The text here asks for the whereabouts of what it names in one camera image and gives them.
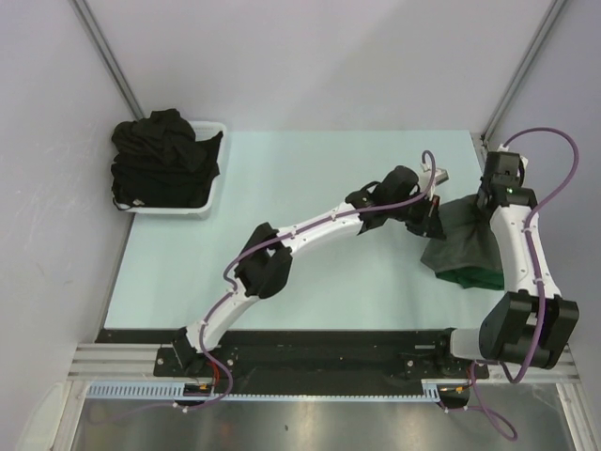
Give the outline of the aluminium frame rail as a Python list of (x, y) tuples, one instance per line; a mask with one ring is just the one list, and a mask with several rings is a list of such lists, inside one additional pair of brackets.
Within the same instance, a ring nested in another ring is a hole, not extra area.
[[(71, 381), (154, 381), (155, 361), (162, 345), (80, 344), (74, 353), (68, 379)], [(566, 348), (549, 370), (531, 367), (523, 383), (580, 383), (572, 353)]]

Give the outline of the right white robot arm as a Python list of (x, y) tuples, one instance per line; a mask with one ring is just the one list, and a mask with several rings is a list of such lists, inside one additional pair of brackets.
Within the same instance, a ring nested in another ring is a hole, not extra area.
[(433, 353), (434, 368), (454, 377), (468, 360), (554, 367), (574, 331), (578, 306), (555, 284), (539, 237), (534, 191), (523, 186), (519, 154), (487, 155), (475, 207), (499, 249), (504, 295), (477, 329), (455, 329)]

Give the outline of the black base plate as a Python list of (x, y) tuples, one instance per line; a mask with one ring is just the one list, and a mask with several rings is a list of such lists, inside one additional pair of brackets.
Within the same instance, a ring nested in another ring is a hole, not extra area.
[(420, 394), (425, 380), (449, 386), (489, 376), (451, 355), (447, 330), (228, 331), (211, 351), (222, 369), (190, 350), (181, 331), (103, 330), (96, 341), (157, 345), (154, 375), (242, 396), (395, 397)]

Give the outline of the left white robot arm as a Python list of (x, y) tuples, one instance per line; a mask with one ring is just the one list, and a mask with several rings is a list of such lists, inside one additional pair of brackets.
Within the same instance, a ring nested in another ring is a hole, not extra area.
[(296, 225), (258, 225), (239, 255), (223, 271), (229, 288), (199, 320), (177, 331), (175, 364), (185, 374), (201, 373), (228, 329), (252, 305), (279, 293), (293, 259), (329, 241), (375, 230), (389, 220), (417, 236), (443, 240), (436, 187), (449, 179), (444, 169), (422, 165), (423, 172), (398, 165), (384, 180), (349, 194), (331, 210)]

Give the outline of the grey t shirt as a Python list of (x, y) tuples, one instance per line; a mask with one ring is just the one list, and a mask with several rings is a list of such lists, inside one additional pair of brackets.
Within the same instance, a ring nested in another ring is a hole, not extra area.
[(471, 194), (440, 206), (446, 239), (430, 240), (421, 256), (421, 263), (434, 274), (464, 267), (503, 273), (497, 241), (489, 224), (475, 216), (474, 200)]

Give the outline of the green folded t shirt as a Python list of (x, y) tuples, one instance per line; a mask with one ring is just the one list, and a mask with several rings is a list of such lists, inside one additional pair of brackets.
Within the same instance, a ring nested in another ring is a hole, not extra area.
[(484, 268), (464, 267), (442, 272), (436, 272), (435, 275), (438, 279), (443, 280), (445, 282), (457, 284), (463, 289), (504, 289), (503, 273)]

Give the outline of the white plastic basket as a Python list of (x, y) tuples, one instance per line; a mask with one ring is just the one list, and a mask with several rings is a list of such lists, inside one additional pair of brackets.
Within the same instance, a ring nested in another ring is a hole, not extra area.
[(192, 120), (190, 121), (190, 124), (198, 141), (209, 140), (209, 138), (213, 137), (219, 132), (223, 134), (216, 160), (219, 168), (219, 174), (210, 184), (206, 204), (199, 208), (154, 208), (146, 206), (130, 206), (128, 204), (119, 203), (113, 199), (114, 205), (118, 210), (128, 213), (155, 216), (192, 217), (198, 220), (205, 220), (210, 216), (211, 211), (218, 203), (219, 197), (223, 190), (225, 169), (227, 167), (230, 154), (229, 131), (221, 122)]

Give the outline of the black t shirts pile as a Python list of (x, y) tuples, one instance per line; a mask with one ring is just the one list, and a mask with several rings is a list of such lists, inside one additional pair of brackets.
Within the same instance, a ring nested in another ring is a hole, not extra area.
[(111, 165), (114, 203), (123, 210), (205, 207), (220, 174), (223, 139), (223, 131), (198, 139), (176, 109), (119, 123), (111, 136), (116, 148)]

